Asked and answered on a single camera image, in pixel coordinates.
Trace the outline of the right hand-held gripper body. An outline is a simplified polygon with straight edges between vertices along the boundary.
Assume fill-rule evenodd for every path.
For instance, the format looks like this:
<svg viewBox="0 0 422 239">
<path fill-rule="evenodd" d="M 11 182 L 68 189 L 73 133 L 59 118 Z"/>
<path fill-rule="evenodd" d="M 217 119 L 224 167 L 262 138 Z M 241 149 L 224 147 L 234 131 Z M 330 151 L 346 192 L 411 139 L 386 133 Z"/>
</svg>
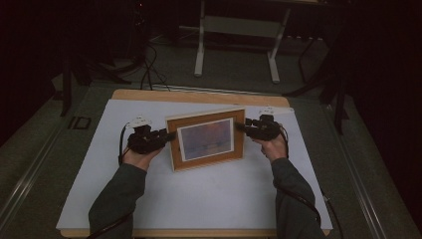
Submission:
<svg viewBox="0 0 422 239">
<path fill-rule="evenodd" d="M 276 121 L 276 117 L 290 113 L 291 111 L 292 109 L 290 108 L 275 107 L 265 107 L 259 110 L 258 120 L 261 122 L 261 126 L 252 126 L 251 134 L 249 137 L 268 141 L 276 138 L 279 134 L 281 134 L 285 140 L 288 141 L 288 132 L 280 122 Z"/>
</svg>

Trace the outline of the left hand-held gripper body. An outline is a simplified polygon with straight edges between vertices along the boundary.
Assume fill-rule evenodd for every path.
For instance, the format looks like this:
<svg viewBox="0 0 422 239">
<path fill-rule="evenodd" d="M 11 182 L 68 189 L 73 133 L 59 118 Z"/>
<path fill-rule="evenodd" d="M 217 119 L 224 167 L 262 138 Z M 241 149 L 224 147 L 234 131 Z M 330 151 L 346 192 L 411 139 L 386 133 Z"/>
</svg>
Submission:
<svg viewBox="0 0 422 239">
<path fill-rule="evenodd" d="M 152 130 L 150 125 L 151 120 L 143 115 L 137 116 L 126 125 L 127 128 L 134 129 L 134 133 L 127 140 L 129 149 L 139 154 L 147 154 L 165 147 L 162 135 L 158 135 L 157 130 Z"/>
</svg>

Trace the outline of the wooden picture frame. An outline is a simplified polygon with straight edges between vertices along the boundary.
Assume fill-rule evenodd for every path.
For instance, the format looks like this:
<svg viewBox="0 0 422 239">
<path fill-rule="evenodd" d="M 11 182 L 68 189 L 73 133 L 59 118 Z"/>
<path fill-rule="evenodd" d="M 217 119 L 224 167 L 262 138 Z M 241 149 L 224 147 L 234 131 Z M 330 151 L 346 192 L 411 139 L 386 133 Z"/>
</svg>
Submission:
<svg viewBox="0 0 422 239">
<path fill-rule="evenodd" d="M 243 157 L 245 135 L 236 129 L 245 121 L 244 107 L 167 117 L 174 171 L 209 166 Z"/>
</svg>

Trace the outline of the person's left hand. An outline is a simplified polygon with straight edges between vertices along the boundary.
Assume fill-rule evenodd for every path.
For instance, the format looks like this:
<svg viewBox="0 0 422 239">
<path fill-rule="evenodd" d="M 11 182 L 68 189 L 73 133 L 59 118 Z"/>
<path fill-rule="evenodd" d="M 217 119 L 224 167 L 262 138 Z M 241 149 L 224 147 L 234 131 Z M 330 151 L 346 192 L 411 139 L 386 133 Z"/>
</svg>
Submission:
<svg viewBox="0 0 422 239">
<path fill-rule="evenodd" d="M 123 152 L 122 162 L 147 171 L 151 161 L 161 153 L 161 148 L 147 154 L 139 154 L 128 147 Z"/>
</svg>

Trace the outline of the person's right hand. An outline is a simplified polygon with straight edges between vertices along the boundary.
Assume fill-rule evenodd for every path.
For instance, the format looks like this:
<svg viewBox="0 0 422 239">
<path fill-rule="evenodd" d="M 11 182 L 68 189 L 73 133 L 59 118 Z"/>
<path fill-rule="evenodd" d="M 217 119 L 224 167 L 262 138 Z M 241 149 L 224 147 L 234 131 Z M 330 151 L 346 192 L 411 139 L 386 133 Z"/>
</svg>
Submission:
<svg viewBox="0 0 422 239">
<path fill-rule="evenodd" d="M 255 139 L 255 142 L 261 146 L 261 152 L 269 162 L 288 157 L 288 145 L 281 134 L 268 141 Z"/>
</svg>

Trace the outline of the black floor socket box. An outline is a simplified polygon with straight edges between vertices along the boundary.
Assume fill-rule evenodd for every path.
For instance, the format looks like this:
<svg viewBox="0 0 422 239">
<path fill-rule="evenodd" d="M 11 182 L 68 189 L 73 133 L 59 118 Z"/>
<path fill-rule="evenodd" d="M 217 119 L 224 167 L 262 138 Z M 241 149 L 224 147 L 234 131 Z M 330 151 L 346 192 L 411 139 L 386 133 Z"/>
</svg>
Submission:
<svg viewBox="0 0 422 239">
<path fill-rule="evenodd" d="M 88 129 L 91 123 L 91 118 L 72 117 L 70 123 L 68 124 L 68 129 Z"/>
</svg>

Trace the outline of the white table mat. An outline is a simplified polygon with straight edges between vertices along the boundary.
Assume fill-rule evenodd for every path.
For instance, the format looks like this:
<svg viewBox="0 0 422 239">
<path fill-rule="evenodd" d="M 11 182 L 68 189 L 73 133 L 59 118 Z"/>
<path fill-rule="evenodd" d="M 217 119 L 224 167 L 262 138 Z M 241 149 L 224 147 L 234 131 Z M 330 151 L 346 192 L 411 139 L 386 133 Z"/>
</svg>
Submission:
<svg viewBox="0 0 422 239">
<path fill-rule="evenodd" d="M 63 234 L 89 226 L 88 212 L 117 169 L 119 135 L 137 116 L 164 128 L 170 116 L 214 110 L 212 104 L 111 100 L 99 122 L 57 227 Z M 276 227 L 272 169 L 259 146 L 245 141 L 243 158 L 176 172 L 165 148 L 146 175 L 133 213 L 137 230 L 249 230 Z"/>
</svg>

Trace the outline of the black metal stand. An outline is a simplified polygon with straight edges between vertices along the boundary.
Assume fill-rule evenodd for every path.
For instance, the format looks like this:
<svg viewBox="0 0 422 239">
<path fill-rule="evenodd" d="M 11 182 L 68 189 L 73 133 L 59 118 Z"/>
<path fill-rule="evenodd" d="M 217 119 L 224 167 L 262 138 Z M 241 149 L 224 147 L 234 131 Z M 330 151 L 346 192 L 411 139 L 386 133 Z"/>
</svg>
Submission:
<svg viewBox="0 0 422 239">
<path fill-rule="evenodd" d="M 111 70 L 102 66 L 100 63 L 93 59 L 79 53 L 74 49 L 71 44 L 70 38 L 65 37 L 62 43 L 62 59 L 63 59 L 63 77 L 62 77 L 62 90 L 61 100 L 63 101 L 61 116 L 64 117 L 72 106 L 72 77 L 76 80 L 81 80 L 83 85 L 88 85 L 91 82 L 88 73 L 88 67 L 94 69 L 107 80 L 114 83 L 127 85 L 128 81 L 120 78 Z"/>
<path fill-rule="evenodd" d="M 316 41 L 316 39 L 312 39 L 301 52 L 298 59 L 298 67 L 305 85 L 297 90 L 284 93 L 285 97 L 297 97 L 309 92 L 310 90 L 322 87 L 322 91 L 319 94 L 318 99 L 324 105 L 329 105 L 332 101 L 335 101 L 333 124 L 340 135 L 343 135 L 342 120 L 344 115 L 343 107 L 347 79 L 346 77 L 342 77 L 340 75 L 340 60 L 337 59 L 337 52 L 340 46 L 338 38 L 343 34 L 345 27 L 345 23 L 325 24 L 319 27 L 320 36 L 328 47 L 325 57 L 323 58 L 319 68 L 308 79 L 306 79 L 302 60 L 306 52 Z"/>
</svg>

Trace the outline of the white metal table frame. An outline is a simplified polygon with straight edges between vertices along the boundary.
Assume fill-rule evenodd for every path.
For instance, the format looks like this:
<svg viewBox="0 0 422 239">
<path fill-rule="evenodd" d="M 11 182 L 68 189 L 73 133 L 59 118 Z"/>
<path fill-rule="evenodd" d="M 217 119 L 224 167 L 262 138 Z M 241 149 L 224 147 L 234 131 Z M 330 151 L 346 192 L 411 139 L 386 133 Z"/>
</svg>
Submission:
<svg viewBox="0 0 422 239">
<path fill-rule="evenodd" d="M 204 37 L 206 32 L 212 32 L 230 35 L 273 38 L 275 40 L 274 47 L 267 52 L 267 60 L 269 64 L 272 82 L 274 84 L 278 84 L 281 81 L 281 78 L 279 76 L 276 57 L 279 51 L 280 44 L 284 37 L 288 20 L 291 15 L 291 8 L 287 8 L 284 11 L 281 22 L 269 22 L 261 20 L 249 20 L 207 15 L 205 13 L 205 6 L 205 0 L 201 0 L 199 17 L 199 39 L 196 62 L 194 67 L 194 76 L 202 76 L 205 56 Z"/>
</svg>

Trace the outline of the metal floor rail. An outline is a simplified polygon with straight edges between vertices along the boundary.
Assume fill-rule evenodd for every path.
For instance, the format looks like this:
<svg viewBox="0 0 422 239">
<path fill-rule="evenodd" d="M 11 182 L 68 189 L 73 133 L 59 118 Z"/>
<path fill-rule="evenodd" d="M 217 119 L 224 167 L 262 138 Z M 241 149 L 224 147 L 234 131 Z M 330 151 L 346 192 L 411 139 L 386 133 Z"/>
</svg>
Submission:
<svg viewBox="0 0 422 239">
<path fill-rule="evenodd" d="M 64 127 L 25 127 L 0 147 L 0 231 L 12 220 L 30 192 Z"/>
<path fill-rule="evenodd" d="M 342 157 L 345 161 L 346 170 L 349 174 L 349 179 L 354 191 L 354 194 L 357 198 L 357 201 L 360 206 L 360 210 L 365 218 L 366 224 L 369 228 L 372 239 L 387 239 L 384 228 L 381 225 L 377 212 L 374 208 L 373 202 L 364 186 L 362 178 L 357 170 L 357 167 L 349 153 L 349 150 L 345 144 L 344 139 L 337 131 L 334 122 L 332 121 L 334 117 L 334 110 L 331 105 L 322 105 L 322 111 L 325 115 L 326 120 L 328 121 L 330 131 L 335 136 L 337 144 L 340 148 Z"/>
</svg>

